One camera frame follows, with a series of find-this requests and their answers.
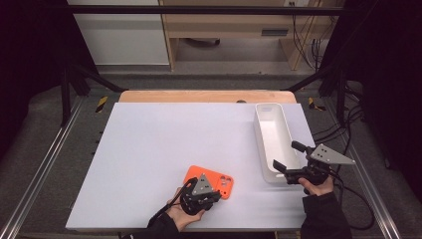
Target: white cabinet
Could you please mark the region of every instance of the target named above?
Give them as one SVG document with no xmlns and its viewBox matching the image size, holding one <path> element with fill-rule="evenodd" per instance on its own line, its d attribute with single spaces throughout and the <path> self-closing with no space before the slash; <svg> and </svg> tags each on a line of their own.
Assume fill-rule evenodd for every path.
<svg viewBox="0 0 422 239">
<path fill-rule="evenodd" d="M 69 5 L 158 5 L 156 0 L 68 0 Z M 96 65 L 169 65 L 158 14 L 75 14 Z"/>
</svg>

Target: white dish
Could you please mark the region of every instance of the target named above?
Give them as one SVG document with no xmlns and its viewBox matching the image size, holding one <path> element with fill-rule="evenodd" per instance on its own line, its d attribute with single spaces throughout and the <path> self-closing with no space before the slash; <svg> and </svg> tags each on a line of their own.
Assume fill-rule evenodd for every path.
<svg viewBox="0 0 422 239">
<path fill-rule="evenodd" d="M 287 185 L 284 175 L 273 168 L 273 160 L 284 164 L 287 169 L 300 168 L 301 164 L 292 148 L 283 107 L 280 104 L 257 104 L 254 128 L 264 179 Z"/>
</svg>

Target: black sleeve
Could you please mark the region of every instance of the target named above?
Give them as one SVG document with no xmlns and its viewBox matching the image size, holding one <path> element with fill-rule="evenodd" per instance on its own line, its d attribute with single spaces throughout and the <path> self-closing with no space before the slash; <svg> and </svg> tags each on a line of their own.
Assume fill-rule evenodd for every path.
<svg viewBox="0 0 422 239">
<path fill-rule="evenodd" d="M 333 192 L 303 198 L 307 218 L 301 228 L 303 239 L 351 238 L 350 226 Z"/>
<path fill-rule="evenodd" d="M 163 213 L 154 224 L 142 231 L 125 235 L 122 239 L 180 239 L 176 224 L 167 213 Z"/>
</svg>

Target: white tabletop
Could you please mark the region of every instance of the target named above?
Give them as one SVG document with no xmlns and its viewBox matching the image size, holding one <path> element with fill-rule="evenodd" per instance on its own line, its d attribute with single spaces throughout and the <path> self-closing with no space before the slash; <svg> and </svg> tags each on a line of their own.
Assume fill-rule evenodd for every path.
<svg viewBox="0 0 422 239">
<path fill-rule="evenodd" d="M 292 140 L 314 146 L 301 105 L 282 106 Z M 303 189 L 264 180 L 254 116 L 255 104 L 115 104 L 66 227 L 144 228 L 182 186 L 189 166 L 198 165 L 235 182 L 229 199 L 215 203 L 186 230 L 300 228 Z M 298 156 L 306 165 L 305 155 Z"/>
</svg>

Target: aluminum rail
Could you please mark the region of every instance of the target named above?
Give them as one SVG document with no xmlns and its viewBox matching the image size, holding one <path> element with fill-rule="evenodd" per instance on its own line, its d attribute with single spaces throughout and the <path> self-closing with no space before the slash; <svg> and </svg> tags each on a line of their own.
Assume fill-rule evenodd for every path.
<svg viewBox="0 0 422 239">
<path fill-rule="evenodd" d="M 19 204 L 16 206 L 15 211 L 10 216 L 6 225 L 0 231 L 1 239 L 14 239 L 19 233 L 19 230 L 24 223 L 24 220 L 29 213 L 38 193 L 41 191 L 43 184 L 52 168 L 56 158 L 58 157 L 66 138 L 71 131 L 78 114 L 81 111 L 85 98 L 77 97 L 70 120 L 65 126 L 59 129 L 53 143 L 51 144 L 46 156 L 44 157 L 38 171 L 34 175 L 31 183 L 29 184 L 25 194 L 22 196 Z"/>
<path fill-rule="evenodd" d="M 334 121 L 336 121 L 335 117 L 335 106 L 333 101 L 324 100 L 325 104 L 327 105 L 327 109 Z M 341 135 L 342 142 L 344 145 L 347 143 L 348 134 L 345 132 Z M 357 153 L 356 148 L 354 147 L 353 143 L 350 143 L 349 153 L 352 159 L 356 161 L 356 165 L 353 167 L 353 171 L 356 174 L 356 178 L 359 181 L 360 186 L 362 187 L 363 192 L 365 193 L 366 199 L 371 204 L 372 209 L 375 214 L 375 218 L 378 222 L 379 228 L 382 231 L 382 234 L 387 239 L 400 239 L 400 233 L 391 218 L 390 213 L 381 198 L 378 190 L 376 189 L 375 184 L 373 183 L 372 179 L 370 178 L 369 174 L 367 173 L 363 163 L 359 158 L 359 154 Z"/>
</svg>

